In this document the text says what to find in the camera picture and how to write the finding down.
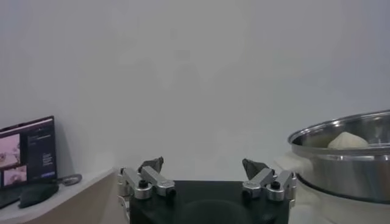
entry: metal bracket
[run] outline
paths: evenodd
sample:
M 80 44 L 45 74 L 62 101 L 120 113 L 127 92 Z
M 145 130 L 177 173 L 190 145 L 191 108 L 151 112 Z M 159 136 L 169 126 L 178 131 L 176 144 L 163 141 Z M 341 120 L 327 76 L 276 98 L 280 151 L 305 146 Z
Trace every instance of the metal bracket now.
M 152 183 L 152 185 L 156 187 L 158 195 L 161 195 L 163 197 L 175 196 L 175 182 L 173 182 L 172 180 L 167 180 L 150 166 L 142 167 L 141 177 L 144 180 Z
M 122 176 L 122 169 L 117 176 L 117 185 L 118 185 L 118 195 L 122 197 L 127 197 L 130 195 L 130 186 L 126 183 Z
M 292 200 L 295 202 L 297 178 L 290 171 L 282 171 L 270 184 L 267 184 L 267 196 L 272 201 Z
M 126 219 L 127 223 L 130 223 L 130 201 L 128 198 L 122 196 L 118 196 L 118 201 L 123 208 L 124 218 Z
M 264 168 L 251 180 L 243 182 L 243 195 L 246 198 L 257 198 L 261 189 L 274 180 L 274 170 Z
M 121 175 L 126 185 L 129 185 L 134 193 L 134 197 L 139 200 L 149 199 L 152 196 L 152 185 L 147 181 L 142 180 L 138 176 L 137 172 L 131 168 L 123 168 L 121 170 Z

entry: white table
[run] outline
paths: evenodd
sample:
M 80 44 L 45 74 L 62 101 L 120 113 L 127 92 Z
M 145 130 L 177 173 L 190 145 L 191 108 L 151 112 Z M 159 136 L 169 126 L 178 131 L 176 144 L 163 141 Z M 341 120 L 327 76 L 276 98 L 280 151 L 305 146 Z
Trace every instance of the white table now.
M 289 224 L 333 224 L 321 217 L 308 205 L 296 205 L 291 209 Z
M 83 174 L 83 179 L 80 183 L 69 187 L 65 187 L 61 184 L 60 189 L 56 194 L 40 204 L 20 209 L 18 207 L 19 202 L 16 202 L 8 207 L 0 209 L 0 224 L 24 223 L 36 219 L 101 181 L 114 171 L 114 168 L 112 168 L 100 172 Z

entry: image on screen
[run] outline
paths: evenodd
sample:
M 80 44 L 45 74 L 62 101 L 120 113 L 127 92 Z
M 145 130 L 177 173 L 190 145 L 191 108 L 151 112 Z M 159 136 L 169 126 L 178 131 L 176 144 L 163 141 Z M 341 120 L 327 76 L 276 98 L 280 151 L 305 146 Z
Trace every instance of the image on screen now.
M 19 166 L 17 168 L 4 171 L 4 186 L 13 185 L 27 181 L 27 167 Z
M 20 134 L 0 138 L 0 169 L 20 164 Z

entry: black mouse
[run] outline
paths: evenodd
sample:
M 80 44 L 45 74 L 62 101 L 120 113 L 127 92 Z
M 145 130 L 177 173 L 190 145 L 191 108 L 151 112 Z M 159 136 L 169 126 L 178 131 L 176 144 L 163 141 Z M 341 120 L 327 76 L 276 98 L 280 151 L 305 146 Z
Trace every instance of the black mouse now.
M 19 208 L 26 208 L 49 199 L 59 191 L 58 188 L 58 184 L 34 184 L 27 187 L 20 195 Z

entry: laptop screen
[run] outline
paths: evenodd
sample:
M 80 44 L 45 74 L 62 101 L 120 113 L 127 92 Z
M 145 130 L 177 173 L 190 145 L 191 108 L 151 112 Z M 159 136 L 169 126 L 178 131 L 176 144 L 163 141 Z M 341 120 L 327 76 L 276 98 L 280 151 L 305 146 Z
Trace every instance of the laptop screen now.
M 0 189 L 56 178 L 54 117 L 0 130 Z

